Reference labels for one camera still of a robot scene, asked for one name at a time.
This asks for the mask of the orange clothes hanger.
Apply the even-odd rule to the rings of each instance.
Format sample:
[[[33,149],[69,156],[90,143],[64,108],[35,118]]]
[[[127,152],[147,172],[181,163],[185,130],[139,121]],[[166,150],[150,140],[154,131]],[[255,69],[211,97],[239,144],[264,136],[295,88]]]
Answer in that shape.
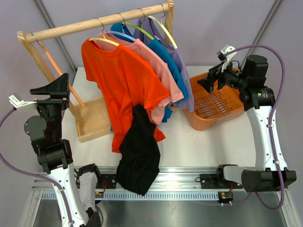
[[[34,40],[41,46],[41,48],[43,49],[44,53],[46,54],[47,58],[49,59],[50,63],[53,65],[53,67],[55,68],[55,70],[58,72],[59,75],[62,75],[63,72],[61,71],[61,69],[59,68],[59,66],[57,65],[57,63],[55,62],[55,60],[52,58],[51,54],[49,53],[49,51],[46,49],[45,45],[42,43],[42,41],[38,41],[37,38],[34,36],[33,33],[31,33],[31,35],[33,36]],[[76,91],[74,90],[74,88],[72,87],[72,85],[69,83],[69,89],[71,91],[71,93],[73,94],[73,96],[76,98],[76,100],[78,101],[78,103],[81,106],[85,106],[84,102],[81,100],[81,98],[79,97],[79,95],[76,93]]]

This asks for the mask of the orange t shirt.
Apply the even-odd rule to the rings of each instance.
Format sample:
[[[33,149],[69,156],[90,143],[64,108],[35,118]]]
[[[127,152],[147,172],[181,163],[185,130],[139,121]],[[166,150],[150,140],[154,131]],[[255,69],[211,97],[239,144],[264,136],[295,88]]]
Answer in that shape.
[[[87,39],[81,46],[81,55],[88,81],[101,90],[113,128],[112,151],[119,147],[131,127],[132,110],[141,104],[150,112],[169,91],[152,70],[149,63],[123,45],[115,46]]]

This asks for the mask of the yellow clothes hanger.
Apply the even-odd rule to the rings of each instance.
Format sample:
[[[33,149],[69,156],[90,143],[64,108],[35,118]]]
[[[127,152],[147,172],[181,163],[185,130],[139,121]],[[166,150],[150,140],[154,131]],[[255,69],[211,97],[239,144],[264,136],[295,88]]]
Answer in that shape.
[[[109,44],[112,44],[112,45],[114,45],[114,46],[119,46],[118,43],[116,43],[116,42],[114,42],[114,41],[112,41],[112,40],[109,40],[109,39],[106,39],[106,38],[105,38],[104,33],[103,33],[104,30],[105,30],[105,27],[104,27],[103,22],[101,21],[101,19],[99,19],[99,18],[97,18],[97,17],[96,17],[95,19],[97,19],[97,20],[101,23],[101,25],[102,25],[102,27],[103,27],[103,30],[102,30],[103,38],[94,37],[94,38],[90,38],[89,40],[90,40],[90,41],[103,41],[103,42],[107,42],[107,43],[109,43]]]

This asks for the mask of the black t shirt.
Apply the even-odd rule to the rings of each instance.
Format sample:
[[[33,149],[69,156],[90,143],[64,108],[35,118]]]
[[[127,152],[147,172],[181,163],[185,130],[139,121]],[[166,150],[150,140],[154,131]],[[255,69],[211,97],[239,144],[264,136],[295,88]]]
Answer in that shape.
[[[160,151],[154,137],[156,125],[150,122],[141,104],[133,110],[133,120],[120,151],[117,182],[126,190],[144,196],[159,173]]]

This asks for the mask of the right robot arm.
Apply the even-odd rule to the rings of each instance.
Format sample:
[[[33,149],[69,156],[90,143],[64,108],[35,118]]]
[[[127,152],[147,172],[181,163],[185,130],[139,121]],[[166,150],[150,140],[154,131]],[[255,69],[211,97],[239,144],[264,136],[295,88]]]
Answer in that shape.
[[[234,70],[232,63],[226,67],[220,63],[197,81],[209,94],[213,93],[215,83],[218,89],[228,86],[238,90],[253,131],[255,169],[219,165],[215,175],[219,187],[235,182],[247,192],[281,192],[296,181],[296,172],[288,169],[280,148],[274,109],[277,98],[265,86],[267,69],[267,58],[250,55],[242,71]]]

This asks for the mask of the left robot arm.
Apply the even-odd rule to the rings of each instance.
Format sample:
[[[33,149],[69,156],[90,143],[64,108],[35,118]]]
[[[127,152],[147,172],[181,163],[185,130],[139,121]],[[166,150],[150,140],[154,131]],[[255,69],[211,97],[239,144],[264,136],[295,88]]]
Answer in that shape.
[[[74,171],[71,146],[62,138],[62,112],[69,105],[69,75],[30,90],[32,95],[49,95],[34,101],[38,115],[30,117],[24,131],[30,136],[38,163],[46,173],[43,179],[52,183],[62,226],[99,227],[101,219],[95,205],[95,191],[102,176],[95,164]]]

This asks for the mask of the light blue clothes hanger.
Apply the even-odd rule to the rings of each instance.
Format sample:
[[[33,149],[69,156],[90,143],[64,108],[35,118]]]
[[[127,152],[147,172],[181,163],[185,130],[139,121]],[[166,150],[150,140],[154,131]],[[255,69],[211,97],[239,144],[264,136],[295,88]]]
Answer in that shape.
[[[122,14],[121,13],[117,13],[117,14],[121,16],[123,22],[125,23],[125,18],[122,16]],[[114,35],[116,38],[131,43],[135,42],[136,39],[130,34],[130,31],[128,30],[127,26],[123,24],[123,22],[113,24],[109,31],[103,31],[102,33]]]

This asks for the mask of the lavender t shirt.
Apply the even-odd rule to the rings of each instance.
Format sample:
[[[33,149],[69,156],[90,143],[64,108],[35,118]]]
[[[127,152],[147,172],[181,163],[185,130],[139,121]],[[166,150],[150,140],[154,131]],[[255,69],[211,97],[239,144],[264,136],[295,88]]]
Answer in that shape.
[[[180,109],[187,109],[189,112],[194,111],[194,97],[192,88],[190,85],[190,79],[188,75],[188,71],[186,69],[185,63],[183,61],[182,55],[179,51],[179,49],[175,49],[172,44],[169,44],[165,38],[161,35],[160,31],[157,29],[155,25],[155,21],[151,18],[139,18],[136,22],[136,25],[141,27],[143,26],[143,29],[149,33],[150,35],[154,36],[161,45],[166,49],[166,51],[170,54],[171,58],[174,60],[175,64],[178,67],[178,70],[183,78],[185,87],[187,89],[188,93],[188,99],[185,101],[180,101],[179,104],[177,104],[177,107]]]

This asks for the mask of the green clothes hanger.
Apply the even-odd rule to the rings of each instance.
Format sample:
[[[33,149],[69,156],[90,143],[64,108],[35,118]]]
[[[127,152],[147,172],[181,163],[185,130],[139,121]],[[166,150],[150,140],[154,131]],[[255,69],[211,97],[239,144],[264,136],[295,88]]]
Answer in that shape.
[[[137,30],[140,31],[141,33],[143,33],[143,34],[144,34],[145,36],[147,36],[149,39],[151,39],[151,40],[154,39],[154,37],[153,37],[152,35],[150,35],[148,32],[146,32],[146,31],[143,29],[142,26],[139,27],[139,26],[137,26],[137,25],[135,25],[135,24],[126,22],[124,16],[123,16],[122,14],[121,14],[120,16],[121,16],[122,19],[123,19],[123,22],[122,22],[122,31],[123,31],[123,33],[125,32],[125,28],[124,28],[124,27],[125,27],[126,25],[129,25],[129,26],[131,26],[131,27],[134,27],[135,29],[137,29]]]

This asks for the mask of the cream clothes hanger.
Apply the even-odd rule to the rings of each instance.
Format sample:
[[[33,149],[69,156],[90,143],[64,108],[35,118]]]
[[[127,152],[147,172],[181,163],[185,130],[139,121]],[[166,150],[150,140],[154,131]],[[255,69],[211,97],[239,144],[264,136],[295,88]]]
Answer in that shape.
[[[172,36],[173,33],[173,9],[174,4],[172,0],[166,2],[168,5],[168,9],[166,10],[164,4],[160,3],[163,11],[163,16],[160,20],[155,18],[154,16],[148,16],[148,18],[152,19],[156,24],[160,26],[162,31],[164,32],[164,39],[165,41],[170,44],[174,49],[177,49],[178,46]]]

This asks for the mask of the orange plastic basket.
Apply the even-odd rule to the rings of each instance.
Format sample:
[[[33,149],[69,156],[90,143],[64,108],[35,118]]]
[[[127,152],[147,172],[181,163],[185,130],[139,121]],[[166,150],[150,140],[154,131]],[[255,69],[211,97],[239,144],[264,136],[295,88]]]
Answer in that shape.
[[[184,109],[183,112],[191,127],[203,131],[241,116],[244,107],[239,99],[239,92],[230,87],[217,89],[218,82],[214,83],[214,91],[209,94],[197,81],[206,78],[202,73],[190,78],[194,96],[194,111]]]

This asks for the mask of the wooden tray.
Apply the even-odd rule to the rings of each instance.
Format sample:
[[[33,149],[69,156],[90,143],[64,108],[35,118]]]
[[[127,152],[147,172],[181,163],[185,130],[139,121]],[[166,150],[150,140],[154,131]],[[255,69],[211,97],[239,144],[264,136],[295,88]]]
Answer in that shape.
[[[88,142],[112,133],[111,122],[103,97],[91,99],[84,106],[75,105],[83,125],[76,122],[78,139],[81,143]]]

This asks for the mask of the wooden clothes rack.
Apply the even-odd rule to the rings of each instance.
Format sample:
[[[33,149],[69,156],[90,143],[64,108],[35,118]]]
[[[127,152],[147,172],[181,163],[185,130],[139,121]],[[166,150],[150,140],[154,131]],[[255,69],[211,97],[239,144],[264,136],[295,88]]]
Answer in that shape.
[[[173,13],[174,13],[174,2],[167,0],[163,4],[149,6],[142,9],[135,9],[119,14],[114,14],[105,17],[98,17],[87,21],[82,21],[74,24],[65,26],[50,28],[43,31],[34,32],[33,34],[27,34],[24,31],[17,32],[17,38],[20,43],[27,50],[31,58],[34,60],[42,74],[46,77],[49,82],[53,82],[56,78],[45,60],[35,48],[33,43],[44,41],[52,38],[57,38],[65,35],[70,35],[82,31],[95,29],[101,26],[112,25],[115,23],[126,22],[129,20],[137,19],[143,16],[152,16],[155,14],[164,13],[165,27],[168,29],[169,34],[172,34],[173,27]]]

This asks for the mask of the aluminium mounting rail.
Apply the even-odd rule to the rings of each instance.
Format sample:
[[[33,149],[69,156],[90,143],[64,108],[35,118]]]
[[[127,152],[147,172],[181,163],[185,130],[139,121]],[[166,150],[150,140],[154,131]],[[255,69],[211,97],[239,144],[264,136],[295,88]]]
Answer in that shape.
[[[103,168],[100,172],[106,184],[99,183],[95,188],[97,201],[217,201],[230,205],[254,195],[239,183],[218,186],[213,167],[163,167],[145,195],[123,189],[116,181],[114,168]]]

